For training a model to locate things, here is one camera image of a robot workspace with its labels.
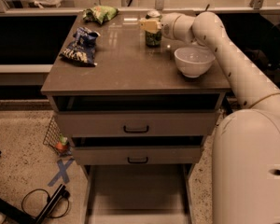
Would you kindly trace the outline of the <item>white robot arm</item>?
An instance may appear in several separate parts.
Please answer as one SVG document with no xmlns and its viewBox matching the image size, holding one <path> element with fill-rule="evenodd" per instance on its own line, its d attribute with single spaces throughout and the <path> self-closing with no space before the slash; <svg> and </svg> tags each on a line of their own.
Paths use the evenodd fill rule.
<svg viewBox="0 0 280 224">
<path fill-rule="evenodd" d="M 280 89 L 230 40 L 221 19 L 164 14 L 140 27 L 209 48 L 240 110 L 222 120 L 212 153 L 213 224 L 280 224 Z"/>
</svg>

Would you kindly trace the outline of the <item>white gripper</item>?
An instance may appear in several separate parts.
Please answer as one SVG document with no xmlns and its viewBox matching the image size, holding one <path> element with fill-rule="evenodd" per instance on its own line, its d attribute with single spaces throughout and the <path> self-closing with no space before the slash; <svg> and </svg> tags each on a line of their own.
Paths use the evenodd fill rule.
<svg viewBox="0 0 280 224">
<path fill-rule="evenodd" d="M 162 34 L 169 39 L 183 40 L 185 32 L 183 30 L 181 13 L 164 14 L 161 20 L 141 19 L 140 28 L 146 32 L 156 34 L 161 30 Z"/>
</svg>

